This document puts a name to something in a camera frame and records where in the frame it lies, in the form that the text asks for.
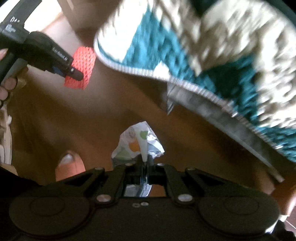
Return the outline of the person's left hand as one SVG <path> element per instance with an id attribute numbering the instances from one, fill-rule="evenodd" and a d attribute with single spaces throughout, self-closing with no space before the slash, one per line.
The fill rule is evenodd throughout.
<path id="1" fill-rule="evenodd" d="M 16 62 L 15 56 L 10 53 L 8 48 L 1 49 L 1 108 L 4 103 L 10 98 L 11 91 L 13 91 L 18 83 L 17 71 L 9 71 Z"/>

